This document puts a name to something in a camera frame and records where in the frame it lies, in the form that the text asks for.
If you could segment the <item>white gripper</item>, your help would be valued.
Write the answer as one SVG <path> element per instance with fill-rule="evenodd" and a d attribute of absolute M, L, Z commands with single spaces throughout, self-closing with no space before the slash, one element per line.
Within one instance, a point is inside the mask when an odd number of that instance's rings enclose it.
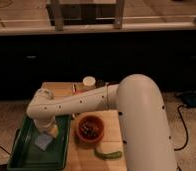
<path fill-rule="evenodd" d="M 56 119 L 54 117 L 44 118 L 44 119 L 35 119 L 35 126 L 41 133 L 47 133 L 48 135 L 56 138 L 58 136 L 58 126 Z"/>

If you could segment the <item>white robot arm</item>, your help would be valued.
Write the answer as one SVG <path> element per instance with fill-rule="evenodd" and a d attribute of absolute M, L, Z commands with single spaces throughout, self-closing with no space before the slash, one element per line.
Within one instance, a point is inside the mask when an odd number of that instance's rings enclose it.
<path fill-rule="evenodd" d="M 116 110 L 127 171 L 177 171 L 178 164 L 162 94 L 148 76 L 133 74 L 62 99 L 49 89 L 36 91 L 27 107 L 39 131 L 49 131 L 60 115 Z"/>

